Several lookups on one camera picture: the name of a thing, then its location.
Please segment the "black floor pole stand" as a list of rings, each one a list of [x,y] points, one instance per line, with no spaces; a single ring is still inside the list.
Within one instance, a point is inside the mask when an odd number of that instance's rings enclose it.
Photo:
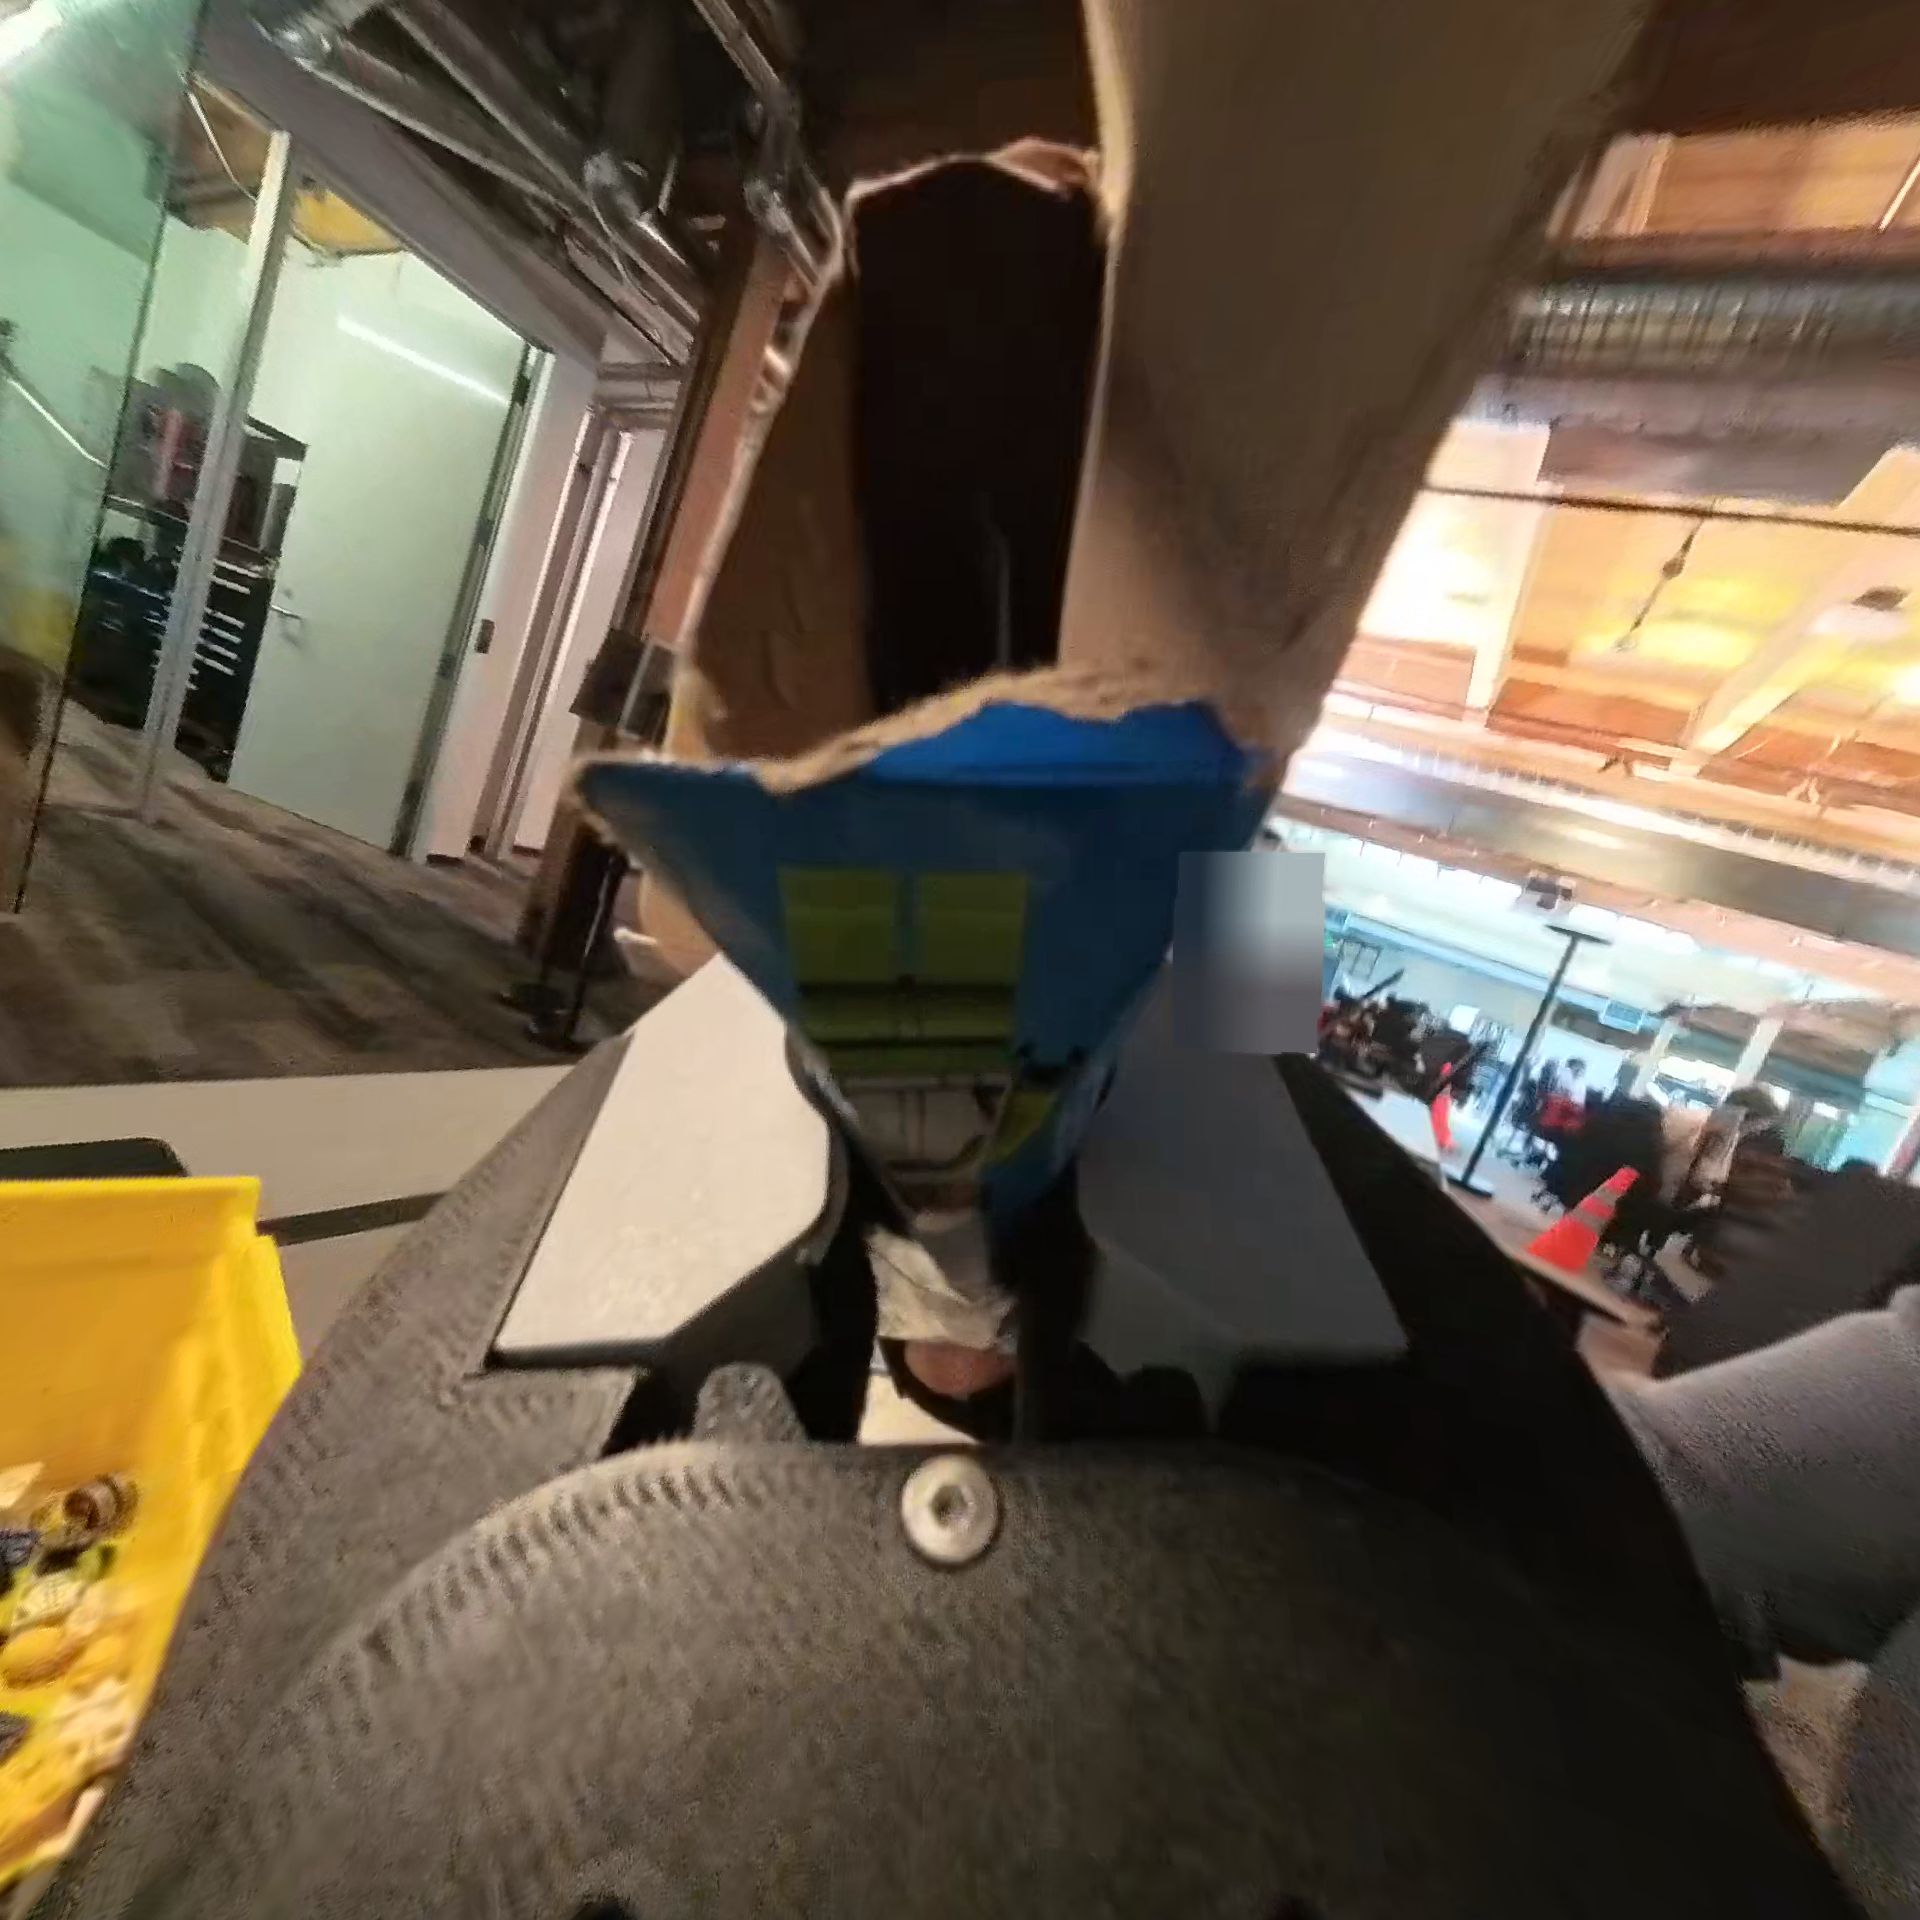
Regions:
[[[1572,928],[1572,926],[1553,926],[1553,934],[1557,934],[1563,945],[1557,964],[1547,976],[1547,985],[1535,1004],[1534,1017],[1527,1025],[1524,1037],[1517,1044],[1513,1062],[1506,1068],[1500,1091],[1495,1094],[1495,1105],[1489,1114],[1485,1124],[1479,1132],[1479,1138],[1473,1144],[1473,1152],[1467,1155],[1462,1169],[1451,1171],[1446,1176],[1446,1184],[1473,1197],[1493,1197],[1495,1189],[1481,1179],[1481,1164],[1493,1152],[1495,1141],[1500,1138],[1501,1124],[1506,1121],[1509,1109],[1513,1107],[1513,1097],[1521,1091],[1521,1081],[1532,1066],[1532,1059],[1546,1036],[1546,1027],[1553,1017],[1553,1008],[1557,1005],[1567,971],[1580,953],[1586,948],[1606,948],[1614,945],[1614,938],[1601,930],[1588,928]]]

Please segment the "large orange traffic cone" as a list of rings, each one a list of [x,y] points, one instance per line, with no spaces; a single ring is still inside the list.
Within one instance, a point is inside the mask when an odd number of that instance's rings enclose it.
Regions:
[[[1598,1256],[1601,1238],[1615,1218],[1618,1204],[1638,1179],[1634,1169],[1620,1166],[1523,1248],[1523,1257],[1542,1274],[1583,1276]]]

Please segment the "clear bag of lego pieces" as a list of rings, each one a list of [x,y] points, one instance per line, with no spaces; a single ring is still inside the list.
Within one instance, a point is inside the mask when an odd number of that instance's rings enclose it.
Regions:
[[[137,1712],[141,1597],[124,1572],[137,1486],[55,1484],[39,1461],[3,1476],[5,1778],[58,1792],[101,1780]]]

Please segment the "frosted glass door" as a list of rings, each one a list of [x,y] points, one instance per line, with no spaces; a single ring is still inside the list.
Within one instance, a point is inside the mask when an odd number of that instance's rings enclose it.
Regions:
[[[278,270],[252,419],[305,448],[228,781],[415,849],[547,354],[415,254]]]

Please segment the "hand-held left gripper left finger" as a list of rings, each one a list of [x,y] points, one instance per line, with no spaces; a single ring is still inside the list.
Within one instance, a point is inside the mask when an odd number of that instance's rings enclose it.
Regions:
[[[779,1013],[713,958],[617,1049],[491,1340],[509,1370],[795,1370],[845,1155]]]

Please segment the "yellow plastic bin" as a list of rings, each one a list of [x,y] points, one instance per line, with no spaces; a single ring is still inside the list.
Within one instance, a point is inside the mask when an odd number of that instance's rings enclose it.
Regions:
[[[3,1469],[132,1480],[141,1597],[134,1734],[186,1597],[299,1373],[257,1179],[5,1184]],[[58,1792],[5,1778],[5,1902],[77,1843],[121,1772]]]

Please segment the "person's right forearm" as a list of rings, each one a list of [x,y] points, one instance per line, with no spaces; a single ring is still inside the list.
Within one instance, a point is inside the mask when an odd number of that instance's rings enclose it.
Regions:
[[[1917,1306],[1897,1289],[1686,1376],[1610,1384],[1747,1683],[1863,1670],[1834,1792],[1870,1915],[1917,1912]]]

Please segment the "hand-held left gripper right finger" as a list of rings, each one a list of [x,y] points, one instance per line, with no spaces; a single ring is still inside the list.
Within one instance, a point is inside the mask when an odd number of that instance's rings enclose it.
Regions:
[[[1078,1160],[1086,1338],[1115,1371],[1239,1373],[1404,1355],[1275,1062],[1126,1049]]]

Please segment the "blue lego box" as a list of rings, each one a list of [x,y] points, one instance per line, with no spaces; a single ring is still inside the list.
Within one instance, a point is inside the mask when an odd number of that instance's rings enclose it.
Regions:
[[[1183,868],[1258,838],[1657,4],[795,4],[841,235],[599,825],[885,1193],[879,1338],[1020,1294]]]

